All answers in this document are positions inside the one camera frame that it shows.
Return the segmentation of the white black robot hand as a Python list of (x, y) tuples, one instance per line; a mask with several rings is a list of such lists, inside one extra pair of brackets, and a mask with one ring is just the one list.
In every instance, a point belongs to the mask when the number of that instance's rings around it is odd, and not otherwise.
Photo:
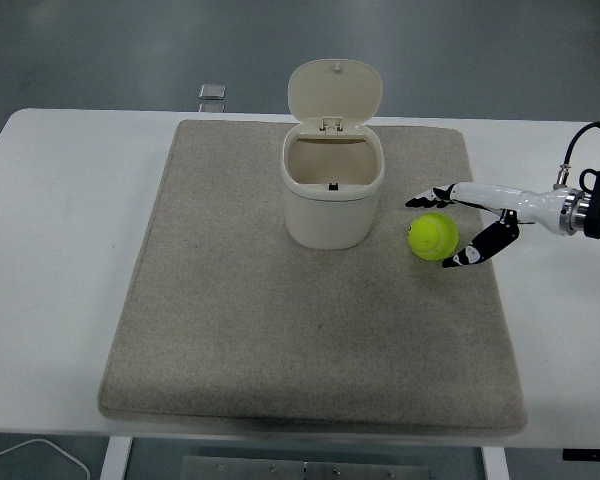
[(517, 190), (475, 182), (460, 182), (433, 187), (409, 199), (408, 208), (444, 208), (461, 204), (487, 210), (499, 219), (486, 227), (467, 246), (442, 261), (444, 268), (476, 265), (486, 262), (519, 237), (521, 224), (539, 224), (557, 235), (571, 235), (567, 205), (568, 188), (546, 193)]

